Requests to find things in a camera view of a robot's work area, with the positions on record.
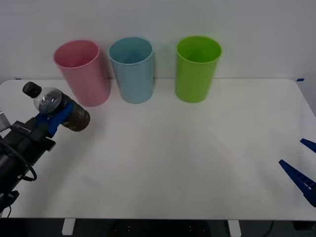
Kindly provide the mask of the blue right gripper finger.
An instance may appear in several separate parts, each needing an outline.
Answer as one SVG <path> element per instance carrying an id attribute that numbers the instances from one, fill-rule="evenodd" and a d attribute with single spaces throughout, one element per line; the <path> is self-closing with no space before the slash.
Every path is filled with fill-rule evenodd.
<path id="1" fill-rule="evenodd" d="M 313 206 L 316 206 L 316 183 L 306 175 L 289 165 L 284 160 L 280 160 L 279 164 L 287 173 L 290 179 L 295 183 L 299 190 L 303 193 L 305 199 Z"/>
<path id="2" fill-rule="evenodd" d="M 300 142 L 305 145 L 307 148 L 309 148 L 310 150 L 312 150 L 314 153 L 316 153 L 316 143 L 312 142 L 310 140 L 307 139 L 301 139 Z"/>

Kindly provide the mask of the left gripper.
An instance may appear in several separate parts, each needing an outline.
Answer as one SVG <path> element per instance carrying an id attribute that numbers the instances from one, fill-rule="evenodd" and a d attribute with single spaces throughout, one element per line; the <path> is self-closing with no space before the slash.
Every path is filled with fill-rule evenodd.
<path id="1" fill-rule="evenodd" d="M 4 141 L 28 163 L 35 164 L 46 151 L 54 148 L 56 143 L 50 138 L 55 135 L 58 126 L 68 119 L 72 110 L 73 105 L 67 103 L 65 108 L 53 115 L 39 113 L 25 123 L 16 121 Z"/>

